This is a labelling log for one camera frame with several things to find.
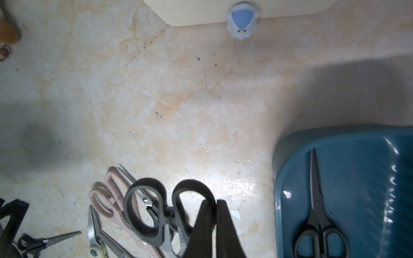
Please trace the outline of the pink kitchen scissors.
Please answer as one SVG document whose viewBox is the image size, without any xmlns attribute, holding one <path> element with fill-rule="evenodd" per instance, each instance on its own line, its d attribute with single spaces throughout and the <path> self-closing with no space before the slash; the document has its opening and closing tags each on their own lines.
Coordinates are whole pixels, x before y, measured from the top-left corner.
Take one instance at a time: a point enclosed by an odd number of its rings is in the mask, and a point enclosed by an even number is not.
<svg viewBox="0 0 413 258">
<path fill-rule="evenodd" d="M 134 234 L 124 217 L 124 195 L 116 185 L 115 180 L 119 180 L 128 189 L 132 185 L 132 178 L 121 168 L 111 167 L 105 175 L 105 184 L 96 182 L 89 191 L 91 206 L 96 215 L 100 214 L 112 223 L 117 224 L 124 230 L 138 245 L 152 258 L 161 258 L 158 249 L 142 240 Z"/>
</svg>

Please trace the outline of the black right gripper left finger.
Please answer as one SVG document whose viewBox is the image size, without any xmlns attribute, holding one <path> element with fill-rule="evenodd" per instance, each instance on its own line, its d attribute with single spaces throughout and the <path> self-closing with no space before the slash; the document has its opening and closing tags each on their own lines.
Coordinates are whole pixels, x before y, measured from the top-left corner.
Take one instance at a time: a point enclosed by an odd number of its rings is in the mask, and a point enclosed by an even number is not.
<svg viewBox="0 0 413 258">
<path fill-rule="evenodd" d="M 183 258 L 212 258 L 215 225 L 216 211 L 208 201 L 204 200 L 201 203 Z"/>
</svg>

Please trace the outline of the blue handled scissors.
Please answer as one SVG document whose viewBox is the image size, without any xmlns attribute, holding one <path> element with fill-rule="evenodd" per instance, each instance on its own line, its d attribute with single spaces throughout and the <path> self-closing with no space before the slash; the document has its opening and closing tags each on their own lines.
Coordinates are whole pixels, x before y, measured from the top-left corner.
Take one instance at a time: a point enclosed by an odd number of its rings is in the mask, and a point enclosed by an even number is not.
<svg viewBox="0 0 413 258">
<path fill-rule="evenodd" d="M 118 258 L 132 258 L 128 251 L 116 242 L 110 235 L 102 230 L 97 230 L 97 236 Z"/>
</svg>

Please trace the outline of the small black scissors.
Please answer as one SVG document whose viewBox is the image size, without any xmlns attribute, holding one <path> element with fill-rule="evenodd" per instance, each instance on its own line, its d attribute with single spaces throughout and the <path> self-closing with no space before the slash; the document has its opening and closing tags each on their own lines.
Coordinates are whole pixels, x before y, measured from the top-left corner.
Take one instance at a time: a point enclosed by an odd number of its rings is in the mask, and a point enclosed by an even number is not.
<svg viewBox="0 0 413 258">
<path fill-rule="evenodd" d="M 134 181 L 124 197 L 124 214 L 131 230 L 153 247 L 160 248 L 169 258 L 182 258 L 194 228 L 186 218 L 181 194 L 195 192 L 203 196 L 217 212 L 216 200 L 209 188 L 197 180 L 183 180 L 176 185 L 172 194 L 172 206 L 167 204 L 167 192 L 163 184 L 154 178 Z M 133 197 L 147 193 L 152 205 L 146 211 L 153 219 L 153 226 L 146 225 L 133 209 Z"/>
</svg>

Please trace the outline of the large black scissors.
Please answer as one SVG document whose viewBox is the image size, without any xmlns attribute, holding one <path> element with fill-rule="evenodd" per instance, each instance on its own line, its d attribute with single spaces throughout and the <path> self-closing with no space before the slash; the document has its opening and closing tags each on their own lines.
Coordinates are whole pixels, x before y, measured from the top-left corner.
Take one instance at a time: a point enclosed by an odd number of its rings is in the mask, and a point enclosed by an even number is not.
<svg viewBox="0 0 413 258">
<path fill-rule="evenodd" d="M 319 173 L 319 165 L 317 161 L 316 150 L 310 151 L 310 210 L 308 217 L 304 220 L 296 230 L 293 238 L 293 256 L 295 258 L 303 258 L 300 254 L 299 247 L 304 238 L 311 239 L 312 258 L 331 258 L 329 251 L 328 238 L 332 234 L 338 235 L 343 243 L 343 249 L 340 258 L 349 258 L 351 254 L 350 244 L 342 232 L 342 230 L 327 216 L 324 197 L 322 194 L 321 178 Z"/>
</svg>

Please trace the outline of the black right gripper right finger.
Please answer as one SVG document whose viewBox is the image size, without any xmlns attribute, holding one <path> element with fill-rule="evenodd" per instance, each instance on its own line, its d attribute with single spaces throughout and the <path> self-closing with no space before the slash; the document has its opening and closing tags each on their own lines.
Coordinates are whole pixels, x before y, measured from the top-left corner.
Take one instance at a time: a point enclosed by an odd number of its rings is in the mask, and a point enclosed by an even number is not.
<svg viewBox="0 0 413 258">
<path fill-rule="evenodd" d="M 246 258 L 226 201 L 217 201 L 216 258 Z"/>
</svg>

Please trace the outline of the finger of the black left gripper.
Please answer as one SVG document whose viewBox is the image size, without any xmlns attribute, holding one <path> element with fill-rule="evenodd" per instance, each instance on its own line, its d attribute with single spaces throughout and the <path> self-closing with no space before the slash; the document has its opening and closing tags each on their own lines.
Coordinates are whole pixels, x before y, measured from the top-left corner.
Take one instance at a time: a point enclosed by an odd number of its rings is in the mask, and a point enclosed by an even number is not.
<svg viewBox="0 0 413 258">
<path fill-rule="evenodd" d="M 6 204 L 1 198 L 1 220 L 9 218 L 5 228 L 1 227 L 1 258 L 21 258 L 13 243 L 29 206 L 29 203 L 19 199 Z"/>
</svg>

